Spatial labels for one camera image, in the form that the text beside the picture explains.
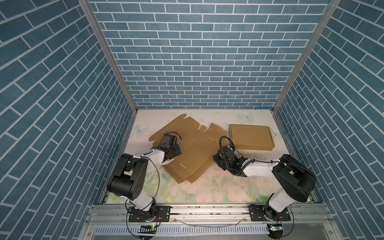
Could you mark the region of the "cardboard box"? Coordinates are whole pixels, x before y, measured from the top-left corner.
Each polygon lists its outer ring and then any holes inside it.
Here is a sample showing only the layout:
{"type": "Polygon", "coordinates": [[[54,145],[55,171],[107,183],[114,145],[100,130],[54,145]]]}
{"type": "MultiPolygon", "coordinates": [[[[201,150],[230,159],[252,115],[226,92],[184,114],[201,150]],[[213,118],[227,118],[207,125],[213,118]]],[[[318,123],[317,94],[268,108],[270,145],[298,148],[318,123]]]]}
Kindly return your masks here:
{"type": "Polygon", "coordinates": [[[239,150],[272,151],[275,143],[267,126],[230,125],[230,139],[239,150]]]}
{"type": "Polygon", "coordinates": [[[165,170],[178,184],[184,181],[195,182],[214,163],[213,156],[219,150],[219,140],[227,136],[228,131],[213,123],[207,128],[201,126],[192,117],[182,114],[149,137],[157,146],[164,133],[177,132],[181,155],[164,165],[165,170]]]}

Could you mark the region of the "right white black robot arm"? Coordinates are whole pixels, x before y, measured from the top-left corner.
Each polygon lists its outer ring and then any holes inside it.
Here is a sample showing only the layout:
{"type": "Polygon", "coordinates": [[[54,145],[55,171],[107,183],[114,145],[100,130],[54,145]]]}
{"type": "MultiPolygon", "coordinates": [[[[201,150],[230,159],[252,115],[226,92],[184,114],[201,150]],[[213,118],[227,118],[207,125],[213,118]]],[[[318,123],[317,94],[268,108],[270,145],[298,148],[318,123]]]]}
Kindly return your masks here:
{"type": "Polygon", "coordinates": [[[316,175],[289,154],[270,161],[249,160],[236,155],[234,146],[220,147],[213,156],[214,162],[224,171],[237,177],[274,178],[280,189],[272,193],[262,208],[263,217],[268,221],[289,221],[288,206],[304,203],[315,187],[316,175]]]}

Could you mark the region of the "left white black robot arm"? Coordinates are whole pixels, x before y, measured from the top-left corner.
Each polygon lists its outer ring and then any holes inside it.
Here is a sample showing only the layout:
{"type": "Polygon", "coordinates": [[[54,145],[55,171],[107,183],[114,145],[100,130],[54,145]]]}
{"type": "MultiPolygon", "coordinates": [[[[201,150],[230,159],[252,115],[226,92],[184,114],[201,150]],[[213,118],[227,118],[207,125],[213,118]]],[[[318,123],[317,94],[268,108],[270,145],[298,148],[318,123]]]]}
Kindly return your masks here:
{"type": "Polygon", "coordinates": [[[182,137],[177,132],[167,132],[157,146],[144,154],[122,154],[108,180],[107,191],[126,198],[138,211],[153,213],[156,200],[143,190],[148,164],[156,168],[158,164],[180,156],[178,140],[182,137]]]}

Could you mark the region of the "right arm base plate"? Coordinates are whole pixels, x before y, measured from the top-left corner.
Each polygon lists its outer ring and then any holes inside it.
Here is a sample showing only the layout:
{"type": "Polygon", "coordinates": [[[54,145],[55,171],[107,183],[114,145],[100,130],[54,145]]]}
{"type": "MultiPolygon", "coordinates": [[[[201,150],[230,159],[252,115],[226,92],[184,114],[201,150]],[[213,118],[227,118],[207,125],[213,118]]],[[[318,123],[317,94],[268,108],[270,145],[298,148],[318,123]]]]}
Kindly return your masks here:
{"type": "Polygon", "coordinates": [[[285,208],[282,212],[277,212],[273,210],[271,207],[265,205],[256,205],[251,204],[248,205],[248,209],[250,212],[250,218],[252,222],[289,222],[291,221],[291,216],[287,208],[285,208]]]}

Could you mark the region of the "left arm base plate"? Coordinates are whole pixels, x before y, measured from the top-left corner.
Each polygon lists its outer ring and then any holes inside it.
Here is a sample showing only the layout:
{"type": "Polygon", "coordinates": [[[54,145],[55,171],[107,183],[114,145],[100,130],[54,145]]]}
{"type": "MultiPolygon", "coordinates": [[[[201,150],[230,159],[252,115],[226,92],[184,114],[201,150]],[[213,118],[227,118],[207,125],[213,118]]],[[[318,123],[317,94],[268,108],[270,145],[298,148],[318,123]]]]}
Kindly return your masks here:
{"type": "Polygon", "coordinates": [[[137,210],[135,207],[129,207],[128,221],[130,223],[169,222],[171,214],[171,206],[151,206],[149,211],[137,210]]]}

